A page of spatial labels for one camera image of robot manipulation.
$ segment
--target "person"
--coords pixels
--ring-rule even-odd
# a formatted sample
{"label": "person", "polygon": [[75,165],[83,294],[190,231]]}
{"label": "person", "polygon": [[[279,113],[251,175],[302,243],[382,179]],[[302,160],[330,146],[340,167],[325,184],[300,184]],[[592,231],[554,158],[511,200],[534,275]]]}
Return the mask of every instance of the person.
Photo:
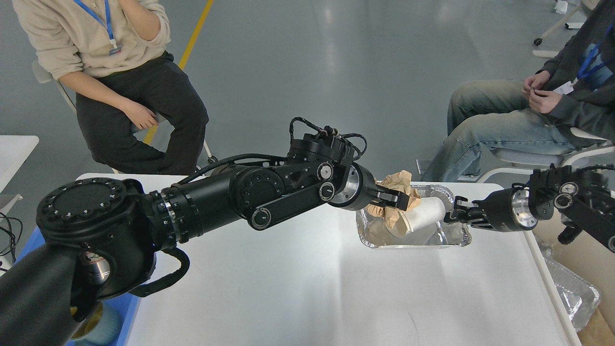
{"label": "person", "polygon": [[480,175],[481,148],[558,155],[615,140],[615,1],[603,0],[554,58],[524,81],[472,81],[451,96],[448,137],[424,182]]}
{"label": "person", "polygon": [[[158,0],[13,0],[39,63],[76,92],[77,120],[92,158],[133,174],[194,173],[208,114],[165,50],[169,19]],[[174,127],[165,153],[138,141]]]}

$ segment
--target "black robotic arm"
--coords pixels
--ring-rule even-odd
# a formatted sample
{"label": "black robotic arm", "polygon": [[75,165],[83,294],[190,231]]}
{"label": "black robotic arm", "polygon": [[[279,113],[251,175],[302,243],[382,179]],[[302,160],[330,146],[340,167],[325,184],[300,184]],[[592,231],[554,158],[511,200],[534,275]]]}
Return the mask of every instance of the black robotic arm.
{"label": "black robotic arm", "polygon": [[[316,134],[294,139],[295,121]],[[290,134],[286,158],[234,156],[161,191],[146,194],[134,179],[93,178],[49,193],[36,217],[45,245],[0,277],[0,345],[63,345],[99,301],[126,292],[145,297],[177,282],[189,267],[177,244],[233,221],[264,230],[325,203],[350,211],[370,203],[407,208],[407,195],[377,185],[355,162],[367,141],[359,151],[348,138],[361,135],[302,118],[293,119]],[[143,284],[158,251],[181,267]]]}
{"label": "black robotic arm", "polygon": [[583,230],[611,252],[615,252],[615,196],[607,180],[593,166],[573,170],[571,166],[535,169],[528,185],[492,192],[481,201],[467,202],[462,196],[454,201],[446,222],[463,222],[494,231],[532,230],[539,220],[553,217],[554,208],[562,214],[566,226],[558,237],[571,243]]}

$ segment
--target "blue lanyard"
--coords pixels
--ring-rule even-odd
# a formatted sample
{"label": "blue lanyard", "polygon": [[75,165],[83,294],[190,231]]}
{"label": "blue lanyard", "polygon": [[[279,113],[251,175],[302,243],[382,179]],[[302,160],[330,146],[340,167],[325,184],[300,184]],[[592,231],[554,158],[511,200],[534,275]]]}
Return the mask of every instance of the blue lanyard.
{"label": "blue lanyard", "polygon": [[[89,13],[92,17],[94,17],[94,19],[97,20],[100,23],[100,25],[105,27],[105,24],[103,23],[103,21],[94,11],[92,11],[91,8],[87,7],[83,2],[81,2],[81,0],[74,0],[74,1],[82,9],[84,9],[87,13]],[[116,40],[113,37],[113,28],[111,27],[111,11],[109,10],[109,0],[105,0],[105,15],[107,17],[107,26],[105,28],[107,29],[107,33],[109,34],[109,41],[111,41],[111,44],[113,45],[114,48],[117,48]]]}
{"label": "blue lanyard", "polygon": [[602,42],[604,42],[604,40],[606,39],[607,36],[609,36],[609,34],[612,32],[613,30],[613,24],[609,25],[609,28],[606,29],[606,34],[605,37],[603,39],[600,40],[600,42],[598,42],[598,44],[596,44],[596,46],[594,48],[592,48],[592,50],[590,50],[589,54],[587,54],[587,58],[585,58],[585,61],[583,61],[583,65],[581,65],[581,68],[579,69],[579,72],[577,73],[577,79],[581,80],[583,78],[587,78],[589,76],[592,75],[592,73],[598,71],[599,69],[603,68],[604,66],[606,66],[606,64],[612,62],[613,60],[615,60],[614,58],[611,58],[597,66],[595,66],[594,68],[592,68],[591,70],[587,71],[587,68],[589,67],[589,64],[592,63],[592,61],[595,59],[596,56],[598,56],[598,49],[600,48],[600,45],[602,45]]}

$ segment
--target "circular joint cap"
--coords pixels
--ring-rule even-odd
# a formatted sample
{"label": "circular joint cap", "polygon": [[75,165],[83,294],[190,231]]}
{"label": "circular joint cap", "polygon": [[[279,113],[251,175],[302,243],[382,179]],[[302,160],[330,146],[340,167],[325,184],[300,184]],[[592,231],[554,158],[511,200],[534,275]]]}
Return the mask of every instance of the circular joint cap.
{"label": "circular joint cap", "polygon": [[573,203],[573,198],[567,193],[562,193],[555,197],[555,207],[557,209],[566,209]]}
{"label": "circular joint cap", "polygon": [[611,252],[615,252],[615,236],[612,236],[611,239],[609,239],[609,250],[611,250]]}
{"label": "circular joint cap", "polygon": [[38,207],[47,222],[76,223],[96,218],[119,205],[126,196],[120,180],[82,179],[49,193]]}
{"label": "circular joint cap", "polygon": [[329,202],[331,199],[333,199],[333,196],[335,196],[335,187],[333,186],[332,183],[325,182],[324,184],[320,186],[320,189],[318,192],[320,195],[320,199],[322,199],[325,202]]}
{"label": "circular joint cap", "polygon": [[267,208],[259,208],[252,213],[252,227],[264,230],[271,223],[271,212]]}
{"label": "circular joint cap", "polygon": [[567,193],[574,196],[577,191],[579,191],[579,187],[575,183],[565,183],[560,187],[560,193]]}
{"label": "circular joint cap", "polygon": [[320,180],[329,180],[333,177],[333,166],[329,163],[322,163],[318,166],[318,178]]}

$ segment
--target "cup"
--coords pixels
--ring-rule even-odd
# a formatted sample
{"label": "cup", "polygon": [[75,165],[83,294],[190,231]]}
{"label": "cup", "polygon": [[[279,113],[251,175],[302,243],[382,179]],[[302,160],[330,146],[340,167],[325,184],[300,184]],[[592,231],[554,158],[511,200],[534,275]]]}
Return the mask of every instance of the cup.
{"label": "cup", "polygon": [[100,302],[90,318],[73,334],[75,346],[107,346],[122,329],[120,313],[109,303]]}
{"label": "cup", "polygon": [[401,237],[443,220],[446,207],[438,197],[425,197],[421,198],[421,204],[418,207],[399,213],[398,221],[389,231],[394,236]]}

